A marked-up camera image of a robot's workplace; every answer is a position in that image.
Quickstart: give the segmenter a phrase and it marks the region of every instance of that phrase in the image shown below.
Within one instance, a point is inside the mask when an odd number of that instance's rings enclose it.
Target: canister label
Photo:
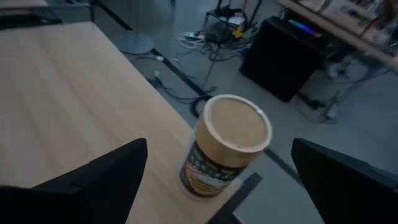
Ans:
[[[183,186],[197,197],[221,193],[246,167],[226,167],[212,161],[195,141],[180,171]]]

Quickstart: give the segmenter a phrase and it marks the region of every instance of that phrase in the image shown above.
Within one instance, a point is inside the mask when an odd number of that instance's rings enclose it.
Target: electronic device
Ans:
[[[289,102],[325,60],[324,36],[293,19],[263,23],[240,71],[284,102]]]
[[[198,32],[186,32],[185,38],[193,39],[193,40],[204,40],[205,35],[199,34]]]
[[[136,139],[31,189],[0,186],[0,223],[125,223],[146,159]]]
[[[294,139],[292,159],[326,224],[398,222],[395,174],[304,139]]]

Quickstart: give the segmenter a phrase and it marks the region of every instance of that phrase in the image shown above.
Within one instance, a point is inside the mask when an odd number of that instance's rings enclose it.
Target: wooden table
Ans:
[[[178,186],[192,129],[92,23],[0,31],[0,184],[33,187],[136,138],[148,160],[128,223],[205,223],[241,185]]]

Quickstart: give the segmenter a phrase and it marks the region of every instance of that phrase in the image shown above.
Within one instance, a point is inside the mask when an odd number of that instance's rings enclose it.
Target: computer tower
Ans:
[[[322,66],[326,45],[321,34],[302,24],[270,17],[262,23],[240,71],[280,100],[289,102]]]

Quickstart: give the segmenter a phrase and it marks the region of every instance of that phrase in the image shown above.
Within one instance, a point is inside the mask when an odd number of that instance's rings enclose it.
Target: metal stand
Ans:
[[[140,33],[138,28],[139,18],[139,3],[137,0],[137,6],[132,5],[133,0],[128,0],[129,4],[129,19],[127,22],[131,22],[134,14],[135,30],[125,30],[122,34],[115,35],[112,40],[113,44],[121,51],[127,54],[145,54],[150,52],[154,48],[153,41],[145,34]]]
[[[112,43],[127,54],[145,54],[154,48],[153,41],[136,30],[125,30],[112,38]]]

